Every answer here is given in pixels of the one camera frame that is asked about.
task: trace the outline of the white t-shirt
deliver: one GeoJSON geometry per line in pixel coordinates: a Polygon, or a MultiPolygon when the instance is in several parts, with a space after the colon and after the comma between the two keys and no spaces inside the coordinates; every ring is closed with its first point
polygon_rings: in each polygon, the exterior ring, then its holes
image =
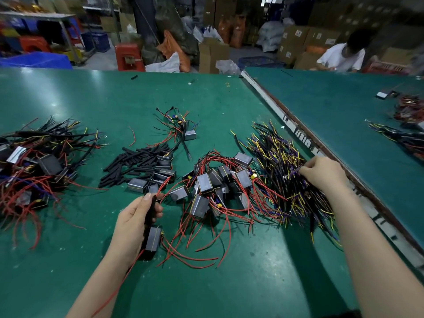
{"type": "Polygon", "coordinates": [[[328,68],[335,67],[339,71],[348,71],[349,69],[359,70],[361,69],[362,62],[365,56],[365,50],[361,49],[357,54],[349,58],[342,56],[342,50],[346,44],[337,44],[332,46],[317,60],[317,63],[321,63],[328,68]]]}

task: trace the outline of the green table surface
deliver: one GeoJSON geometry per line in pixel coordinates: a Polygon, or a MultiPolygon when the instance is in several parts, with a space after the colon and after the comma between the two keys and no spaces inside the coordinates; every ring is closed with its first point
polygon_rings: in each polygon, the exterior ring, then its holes
{"type": "Polygon", "coordinates": [[[424,248],[424,167],[366,121],[400,128],[390,118],[397,99],[375,95],[393,88],[422,94],[423,80],[302,70],[289,70],[289,75],[280,69],[252,67],[246,71],[342,160],[424,248]]]}
{"type": "MultiPolygon", "coordinates": [[[[187,143],[194,160],[216,149],[234,156],[237,147],[229,130],[240,138],[251,131],[252,121],[279,120],[254,92],[236,77],[209,74],[156,74],[88,70],[0,69],[0,132],[21,128],[35,117],[53,115],[57,121],[81,120],[81,128],[99,128],[110,145],[96,150],[80,168],[76,182],[97,186],[103,167],[132,143],[134,148],[161,141],[155,108],[179,107],[200,121],[197,139],[187,143]]],[[[183,149],[173,160],[179,175],[193,169],[183,149]]],[[[119,211],[137,194],[125,185],[109,191],[70,187],[63,215],[86,230],[56,219],[51,208],[40,211],[43,232],[39,245],[29,250],[34,230],[28,224],[25,241],[18,229],[18,246],[9,231],[0,234],[1,316],[61,317],[72,305],[105,253],[119,211]]],[[[165,205],[160,220],[165,234],[176,232],[181,206],[165,205]]],[[[257,224],[253,232],[243,224],[231,225],[231,246],[220,267],[190,269],[177,259],[162,267],[159,251],[151,262],[138,262],[118,295],[114,317],[323,317],[358,307],[344,254],[317,230],[315,244],[308,229],[297,224],[287,229],[257,224]]],[[[229,233],[195,256],[221,257],[229,233]]],[[[211,241],[202,229],[188,256],[211,241]]]]}

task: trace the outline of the hand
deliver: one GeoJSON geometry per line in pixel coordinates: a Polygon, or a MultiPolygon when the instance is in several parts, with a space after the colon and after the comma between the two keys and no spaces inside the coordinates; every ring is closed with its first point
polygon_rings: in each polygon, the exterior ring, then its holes
{"type": "Polygon", "coordinates": [[[324,156],[309,160],[299,173],[325,194],[337,187],[347,187],[347,177],[340,164],[324,156]]]}
{"type": "MultiPolygon", "coordinates": [[[[157,198],[160,199],[162,196],[163,194],[159,193],[157,198]]],[[[144,221],[152,204],[152,197],[153,194],[147,193],[145,196],[136,198],[118,215],[105,258],[122,263],[125,270],[131,267],[140,252],[144,240],[144,221]]],[[[156,203],[155,211],[153,222],[156,218],[163,216],[163,207],[156,203]]]]}

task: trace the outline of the warehouse floor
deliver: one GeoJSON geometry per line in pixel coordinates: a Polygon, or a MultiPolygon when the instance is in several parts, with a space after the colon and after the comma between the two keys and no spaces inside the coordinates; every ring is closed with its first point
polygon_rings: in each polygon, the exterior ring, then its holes
{"type": "MultiPolygon", "coordinates": [[[[115,57],[115,48],[112,46],[112,42],[109,39],[110,50],[105,53],[95,53],[89,58],[84,66],[77,67],[74,69],[88,69],[88,70],[117,70],[118,66],[115,57]]],[[[230,59],[235,63],[243,57],[257,57],[267,56],[269,58],[275,58],[275,53],[263,53],[260,48],[251,46],[243,46],[240,49],[230,48],[230,59]]],[[[191,72],[198,72],[198,67],[192,67],[191,72]]]]}

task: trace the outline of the left hand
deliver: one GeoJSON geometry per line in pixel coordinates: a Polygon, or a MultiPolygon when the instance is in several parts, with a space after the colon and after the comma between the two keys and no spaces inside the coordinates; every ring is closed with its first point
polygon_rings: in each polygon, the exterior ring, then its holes
{"type": "MultiPolygon", "coordinates": [[[[159,193],[157,199],[162,196],[163,194],[159,193]]],[[[152,197],[153,194],[147,193],[145,196],[136,198],[118,215],[112,241],[105,258],[123,263],[125,270],[131,267],[140,252],[144,240],[144,221],[151,206],[152,197]]],[[[155,211],[153,222],[156,221],[156,218],[163,216],[163,207],[156,203],[155,211]]]]}

